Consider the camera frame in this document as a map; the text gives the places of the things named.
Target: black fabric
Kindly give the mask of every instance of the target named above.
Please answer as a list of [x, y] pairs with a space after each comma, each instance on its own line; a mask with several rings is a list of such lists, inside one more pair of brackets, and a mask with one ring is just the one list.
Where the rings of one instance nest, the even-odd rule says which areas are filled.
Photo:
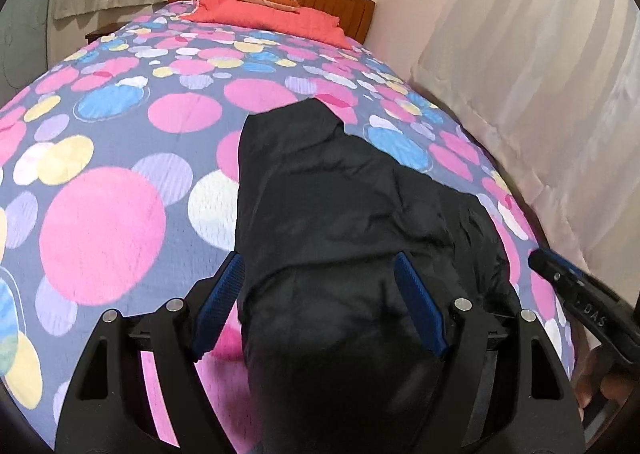
[[520, 305], [478, 200], [401, 166], [311, 99], [250, 116], [239, 147], [242, 342], [267, 454], [405, 453], [442, 370], [393, 275]]

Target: silver pin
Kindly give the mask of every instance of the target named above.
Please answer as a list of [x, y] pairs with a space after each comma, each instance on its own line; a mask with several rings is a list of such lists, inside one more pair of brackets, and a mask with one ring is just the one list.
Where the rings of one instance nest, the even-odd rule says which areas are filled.
[[118, 312], [114, 309], [108, 309], [102, 314], [102, 320], [107, 324], [113, 322], [118, 318]]
[[460, 311], [469, 311], [474, 306], [473, 304], [471, 304], [470, 300], [464, 298], [456, 299], [453, 304]]
[[535, 322], [538, 317], [530, 309], [524, 309], [520, 312], [520, 316], [527, 322]]
[[182, 299], [171, 299], [166, 303], [166, 308], [171, 312], [180, 311], [184, 308], [184, 301]]

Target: red pillow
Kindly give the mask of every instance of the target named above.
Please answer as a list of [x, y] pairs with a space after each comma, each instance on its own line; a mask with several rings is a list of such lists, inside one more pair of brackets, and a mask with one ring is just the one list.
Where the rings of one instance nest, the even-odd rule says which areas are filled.
[[341, 49], [352, 49], [338, 25], [340, 19], [313, 8], [283, 12], [238, 0], [198, 0], [196, 9], [181, 18], [194, 22], [215, 22], [268, 30], [324, 42]]

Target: bed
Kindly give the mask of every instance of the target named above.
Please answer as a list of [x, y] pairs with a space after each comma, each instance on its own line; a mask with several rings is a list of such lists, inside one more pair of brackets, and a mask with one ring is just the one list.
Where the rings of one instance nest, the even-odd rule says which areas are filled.
[[[170, 0], [79, 50], [0, 110], [0, 374], [49, 444], [76, 361], [111, 307], [156, 309], [212, 275], [234, 247], [245, 118], [307, 97], [349, 134], [478, 196], [500, 233], [510, 281], [537, 312], [568, 373], [570, 325], [527, 267], [536, 240], [481, 148], [364, 46], [373, 3], [301, 0], [340, 17], [351, 50], [285, 34], [197, 24]], [[151, 357], [159, 435], [175, 442]], [[233, 446], [260, 441], [232, 313], [198, 364]]]

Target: bed sheet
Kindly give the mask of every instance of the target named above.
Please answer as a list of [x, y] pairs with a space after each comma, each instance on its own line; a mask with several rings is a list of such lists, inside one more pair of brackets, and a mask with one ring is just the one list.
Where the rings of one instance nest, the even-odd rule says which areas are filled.
[[[317, 97], [400, 163], [478, 196], [504, 242], [510, 281], [565, 368], [570, 327], [527, 267], [533, 233], [460, 126], [363, 46], [195, 24], [168, 5], [69, 56], [0, 110], [0, 375], [53, 443], [68, 381], [101, 313], [155, 310], [212, 275], [234, 247], [238, 141], [250, 113]], [[152, 358], [161, 437], [175, 440]], [[234, 312], [198, 364], [240, 454], [259, 442]]]

